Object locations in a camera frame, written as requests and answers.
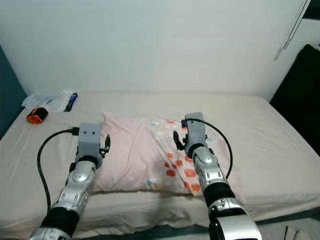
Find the white wall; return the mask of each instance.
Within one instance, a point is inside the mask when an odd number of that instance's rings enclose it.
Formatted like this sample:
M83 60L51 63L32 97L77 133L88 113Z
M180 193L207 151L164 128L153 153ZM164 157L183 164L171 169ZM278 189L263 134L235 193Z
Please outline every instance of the white wall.
M2 0L0 44L27 94L184 90L270 99L282 80L270 75L273 59L303 2Z

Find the pillow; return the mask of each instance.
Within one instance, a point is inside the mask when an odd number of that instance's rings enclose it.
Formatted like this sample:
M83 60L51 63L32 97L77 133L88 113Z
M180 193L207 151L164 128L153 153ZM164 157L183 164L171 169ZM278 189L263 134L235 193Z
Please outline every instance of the pillow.
M123 118L107 111L103 112L103 118L100 141L104 144L109 134L111 147L97 171L94 191L154 190L202 196L192 159L184 151L178 151L173 140L174 130L181 138L187 133L180 121ZM206 134L208 147L227 174L230 157L225 141L213 130L207 130ZM228 181L244 203L240 174L234 167Z

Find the mattress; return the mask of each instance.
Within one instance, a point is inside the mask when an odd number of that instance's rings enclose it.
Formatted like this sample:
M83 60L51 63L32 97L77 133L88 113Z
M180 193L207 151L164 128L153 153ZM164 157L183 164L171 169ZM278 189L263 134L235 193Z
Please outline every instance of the mattress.
M28 237L46 214L36 164L42 142L80 123L101 123L102 110L124 117L176 120L186 113L203 112L204 119L229 139L234 167L241 173L244 206L255 221L320 206L320 157L263 98L201 92L83 92L71 112L51 112L39 125L25 121L29 111L24 109L0 141L0 238ZM65 184L77 140L68 133L59 135L42 152L52 200ZM122 235L156 225L179 228L208 223L202 197L142 191L99 193L90 196L74 236Z

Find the cable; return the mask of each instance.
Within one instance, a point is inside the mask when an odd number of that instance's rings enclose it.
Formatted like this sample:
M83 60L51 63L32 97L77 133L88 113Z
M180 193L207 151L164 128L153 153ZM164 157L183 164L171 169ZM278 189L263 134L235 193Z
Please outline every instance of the cable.
M211 123L207 122L207 121L204 121L204 120L201 120L201 119L197 119L197 118L186 118L184 119L183 121L195 121L195 122L200 122L200 123L203 123L203 124L206 124L208 125L209 127L213 128L214 130L216 130L220 135L221 137L224 139L228 149L229 149L229 154L230 154L230 166L229 166L229 169L228 169L228 172L226 174L226 178L228 179L230 173L231 173L231 170L232 170L232 166L234 164L234 157L233 157L233 154L232 154L232 150L231 150L231 146L229 144L229 141L228 139L226 138L226 136L215 126L213 126Z
M57 136L59 134L63 134L63 133L71 133L72 135L78 135L79 134L79 127L73 127L73 128L70 128L70 129L65 129L65 130L62 130L62 131L58 131L58 132L52 134L51 136L49 136L46 140L44 140L44 142L40 146L40 148L38 150L38 154L36 156L36 165L37 165L37 168L38 168L38 172L39 172L42 184L43 184L45 197L46 197L46 207L47 207L46 213L49 212L49 209L51 207L51 200L50 200L50 193L49 193L48 185L47 185L44 173L42 172L40 157L41 157L42 150L44 149L44 147L47 144L47 142L49 142L50 139L54 138L55 136Z

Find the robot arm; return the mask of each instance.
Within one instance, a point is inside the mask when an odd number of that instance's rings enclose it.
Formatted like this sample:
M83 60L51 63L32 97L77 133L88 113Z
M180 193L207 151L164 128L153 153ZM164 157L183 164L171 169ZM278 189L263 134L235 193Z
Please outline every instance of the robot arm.
M181 121L187 127L185 145L179 141L177 132L173 138L178 150L193 159L195 171L208 207L209 233L212 240L261 240L255 222L236 199L229 183L221 171L217 157L206 144L205 124L187 119L203 120L201 112L190 113Z
M64 189L50 208L48 214L30 236L31 240L69 240L85 209L95 180L96 169L109 151L110 137L100 148L101 126L82 123L79 128L76 162L70 166Z

